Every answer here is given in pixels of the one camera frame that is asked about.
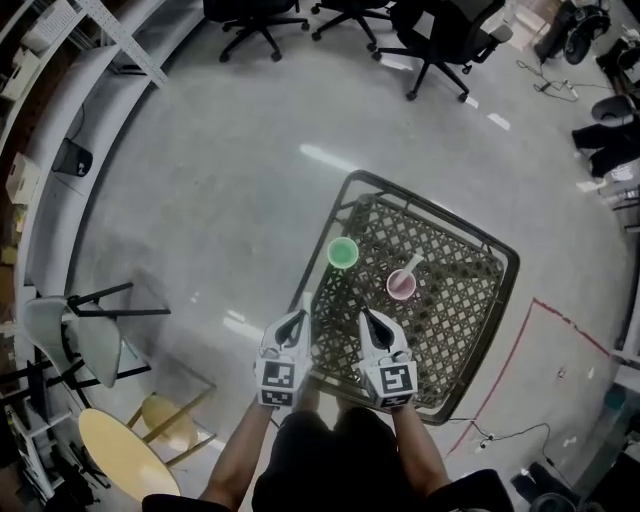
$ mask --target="green cup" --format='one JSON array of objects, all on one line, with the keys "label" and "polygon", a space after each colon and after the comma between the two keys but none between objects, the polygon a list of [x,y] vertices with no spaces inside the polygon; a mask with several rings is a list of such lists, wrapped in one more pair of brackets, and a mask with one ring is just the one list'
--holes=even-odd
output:
[{"label": "green cup", "polygon": [[358,246],[356,243],[344,236],[334,238],[331,240],[329,247],[327,247],[327,258],[329,263],[335,268],[341,270],[353,267],[356,261],[358,261]]}]

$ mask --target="black office chair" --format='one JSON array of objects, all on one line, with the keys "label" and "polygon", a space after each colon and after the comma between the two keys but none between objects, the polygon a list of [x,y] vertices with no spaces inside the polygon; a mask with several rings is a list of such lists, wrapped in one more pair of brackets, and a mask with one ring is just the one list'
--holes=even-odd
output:
[{"label": "black office chair", "polygon": [[[372,57],[380,60],[383,53],[391,53],[424,61],[415,86],[407,93],[409,101],[416,99],[429,65],[435,64],[462,89],[458,99],[464,103],[469,96],[469,89],[447,63],[464,65],[462,72],[467,75],[471,71],[470,61],[484,62],[499,44],[511,38],[513,33],[506,25],[491,34],[480,28],[504,6],[504,2],[505,0],[399,0],[390,10],[391,22],[406,49],[380,48]],[[434,17],[429,39],[413,29],[423,12]]]},{"label": "black office chair", "polygon": [[322,0],[322,2],[311,8],[311,12],[313,14],[318,14],[320,9],[330,9],[332,11],[341,12],[342,14],[322,25],[318,30],[311,34],[311,37],[314,41],[320,41],[320,39],[322,39],[321,34],[325,30],[335,27],[343,21],[356,20],[362,27],[362,30],[364,30],[367,36],[369,36],[371,42],[367,45],[367,49],[372,52],[376,49],[378,40],[376,39],[376,36],[373,35],[373,32],[365,18],[377,18],[379,20],[390,21],[391,18],[389,16],[369,10],[379,9],[388,3],[389,0]]},{"label": "black office chair", "polygon": [[267,27],[273,25],[289,25],[301,23],[302,30],[309,30],[306,18],[279,18],[292,7],[300,12],[297,0],[203,0],[204,15],[212,20],[224,23],[222,30],[228,32],[232,27],[239,27],[237,37],[222,50],[220,62],[227,62],[229,54],[255,32],[260,32],[273,48],[271,60],[278,62],[282,58],[280,48],[271,37]]}]

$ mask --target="person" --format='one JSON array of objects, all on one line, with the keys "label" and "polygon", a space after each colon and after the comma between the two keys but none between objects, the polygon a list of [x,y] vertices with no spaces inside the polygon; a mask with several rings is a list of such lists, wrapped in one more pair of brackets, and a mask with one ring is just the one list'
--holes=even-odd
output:
[{"label": "person", "polygon": [[604,178],[619,165],[640,158],[640,120],[637,117],[631,123],[615,128],[596,123],[573,130],[571,136],[576,148],[598,150],[589,158],[594,178]]},{"label": "person", "polygon": [[[257,479],[255,511],[481,509],[513,512],[494,470],[451,482],[416,410],[391,410],[392,429],[374,412],[339,400],[330,430],[305,392],[278,431],[266,471]],[[254,400],[232,434],[198,500],[154,494],[143,512],[227,512],[240,508],[258,464],[273,408]]]}]

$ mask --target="pink cup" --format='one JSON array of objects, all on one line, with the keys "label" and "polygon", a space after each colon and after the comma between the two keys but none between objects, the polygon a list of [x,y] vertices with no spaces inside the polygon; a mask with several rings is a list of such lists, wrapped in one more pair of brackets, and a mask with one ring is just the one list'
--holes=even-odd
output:
[{"label": "pink cup", "polygon": [[387,293],[391,298],[396,300],[407,300],[413,295],[413,292],[416,291],[416,277],[413,274],[409,274],[398,288],[391,288],[396,277],[398,277],[402,270],[403,269],[394,270],[387,278]]}]

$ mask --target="round stool top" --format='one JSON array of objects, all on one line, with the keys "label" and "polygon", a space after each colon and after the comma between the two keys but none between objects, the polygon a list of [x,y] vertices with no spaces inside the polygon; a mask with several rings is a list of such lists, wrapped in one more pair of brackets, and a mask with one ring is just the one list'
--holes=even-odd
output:
[{"label": "round stool top", "polygon": [[169,468],[126,425],[105,412],[86,409],[78,426],[91,458],[129,496],[142,501],[149,494],[180,495]]}]

